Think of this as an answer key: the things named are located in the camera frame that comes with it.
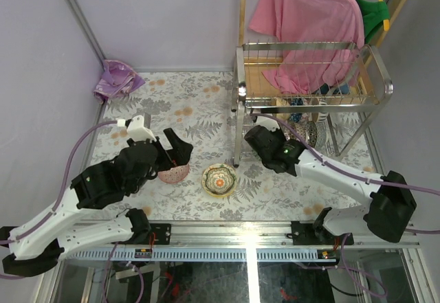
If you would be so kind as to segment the black white patterned bowl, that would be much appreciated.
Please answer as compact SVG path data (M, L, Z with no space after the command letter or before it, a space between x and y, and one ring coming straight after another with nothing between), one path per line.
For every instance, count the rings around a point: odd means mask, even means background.
M323 122L308 121L306 123L306 130L307 142L311 147L321 149L325 146L327 143L327 130Z

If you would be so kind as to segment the tan yellow bowl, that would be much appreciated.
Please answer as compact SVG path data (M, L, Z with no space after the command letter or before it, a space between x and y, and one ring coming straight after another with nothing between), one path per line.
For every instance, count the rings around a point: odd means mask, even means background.
M291 117L291 113L289 112L281 112L279 109L283 107L289 106L289 102L283 98L277 98L275 101L275 106L277 107L277 112L275 113L275 116L280 120L287 121Z

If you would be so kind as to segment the striped white bowl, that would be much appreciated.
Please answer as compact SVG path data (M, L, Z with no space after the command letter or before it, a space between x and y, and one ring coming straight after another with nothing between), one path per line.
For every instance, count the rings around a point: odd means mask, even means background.
M327 104L326 100L319 99L317 102L317 105L318 106L327 106L328 104ZM313 120L315 123L323 123L327 120L328 115L329 115L328 112L320 111L314 115Z

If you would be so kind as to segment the steel two-tier dish rack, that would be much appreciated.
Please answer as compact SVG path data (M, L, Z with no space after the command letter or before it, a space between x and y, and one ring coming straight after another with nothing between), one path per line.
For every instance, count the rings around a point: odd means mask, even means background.
M292 94L292 93L282 93L287 94L286 98L283 98L289 102L289 106L280 108L281 112L289 112L293 113L304 113L309 116L314 116L316 113L320 111L328 112L329 115L327 120L325 121L329 126L329 131L331 134L331 141L333 142L333 153L337 157L337 159L343 158L348 151L354 146L356 141L367 132L369 126L373 123L373 120L379 115L380 111L384 108L384 106L380 106L378 109L346 109L346 108L337 108L336 111L331 110L331 105L329 104L328 97L338 97L347 95L350 91L350 88L355 86L358 82L358 76L360 74L360 70L356 65L358 59L363 59L368 53L364 52L363 47L358 48L354 43L345 43L345 42L335 42L334 47L336 49L348 49L353 52L355 58L351 63L351 68L346 78L344 79L341 85L336 86L328 86L323 85L319 90L313 93L306 94ZM307 43L277 43L277 42L257 42L257 43L245 43L243 46L243 50L245 51L246 56L251 57L259 57L262 62L265 62L269 57L280 56L283 58L283 52L286 50L300 50L306 49L308 46ZM237 77L237 66L236 66L236 57L237 57L237 48L235 51L235 61L234 61L234 75L233 75L233 85L232 85L232 99L235 95L239 94L241 96L245 95L245 83L243 79L238 79ZM327 106L318 106L317 102L319 99L323 99L327 101ZM241 158L245 155L242 153L243 150L243 137L245 134L245 127L250 125L249 120L247 119L247 115L252 113L271 113L274 114L277 112L277 107L274 108L250 108L244 105L242 101L233 102L231 105L231 110L236 114L236 134L234 138L234 152L233 152L233 165L235 167L239 166ZM336 132L334 129L334 124L332 120L332 115L334 113L357 113L359 115L360 121L355 125L354 132L352 136L348 139L345 145L340 145L337 142Z

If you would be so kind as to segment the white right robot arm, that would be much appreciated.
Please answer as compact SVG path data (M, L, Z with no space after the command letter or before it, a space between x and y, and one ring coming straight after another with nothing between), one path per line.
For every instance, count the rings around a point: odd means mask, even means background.
M276 173L288 173L321 183L357 201L355 207L327 207L313 224L314 238L329 244L337 236L360 233L398 243L417 207L406 180L398 172L366 173L319 154L280 129L255 126L244 137L262 164Z

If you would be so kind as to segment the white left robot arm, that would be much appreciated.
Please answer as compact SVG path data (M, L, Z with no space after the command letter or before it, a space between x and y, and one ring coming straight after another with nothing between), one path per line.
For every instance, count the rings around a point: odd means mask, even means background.
M129 139L113 159L86 168L53 203L20 227L1 228L1 246L9 254L3 258L2 278L16 280L41 275L59 261L79 251L108 243L143 244L152 229L143 210L131 208L101 224L75 229L74 225L109 205L139 192L159 172L190 161L193 145L180 139L171 128L164 129L171 144L164 149L159 138Z

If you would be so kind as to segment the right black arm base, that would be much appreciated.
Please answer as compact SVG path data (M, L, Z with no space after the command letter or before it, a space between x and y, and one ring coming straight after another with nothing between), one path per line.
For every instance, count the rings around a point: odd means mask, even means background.
M342 239L326 230L323 226L313 223L291 222L291 238L294 245L316 246L340 244Z

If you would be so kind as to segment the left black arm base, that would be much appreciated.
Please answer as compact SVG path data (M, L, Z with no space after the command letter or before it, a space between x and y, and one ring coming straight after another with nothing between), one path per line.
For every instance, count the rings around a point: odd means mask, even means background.
M139 238L119 242L120 245L170 245L171 243L170 223L153 223L148 234Z

